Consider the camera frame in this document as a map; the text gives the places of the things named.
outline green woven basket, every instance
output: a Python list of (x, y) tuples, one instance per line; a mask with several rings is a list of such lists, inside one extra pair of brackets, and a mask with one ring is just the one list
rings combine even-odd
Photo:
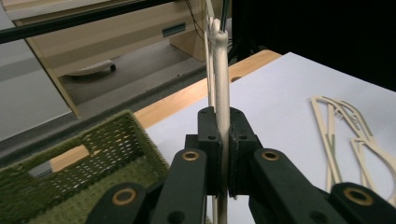
[[(83, 145), (88, 156), (58, 172), (32, 169)], [(130, 111), (28, 159), (0, 169), (0, 223), (84, 223), (103, 194), (119, 183), (144, 187), (168, 165)]]

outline white table surface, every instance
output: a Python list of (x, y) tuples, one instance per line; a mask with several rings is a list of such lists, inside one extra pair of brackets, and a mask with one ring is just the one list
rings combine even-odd
[[(293, 53), (234, 82), (231, 106), (245, 113), (264, 147), (284, 152), (313, 185), (325, 189), (326, 155), (309, 102), (315, 95), (354, 105), (363, 114), (379, 146), (396, 156), (396, 92)], [(197, 133), (197, 112), (204, 107), (207, 98), (147, 129), (168, 162), (184, 147), (185, 134)], [(355, 135), (338, 133), (348, 133), (348, 127), (340, 119), (336, 121), (335, 134), (341, 174), (344, 181), (360, 183), (358, 164), (347, 143)], [(368, 158), (367, 165), (379, 194), (387, 198), (393, 188), (390, 172), (375, 157)], [(230, 199), (229, 223), (254, 223), (247, 197)]]

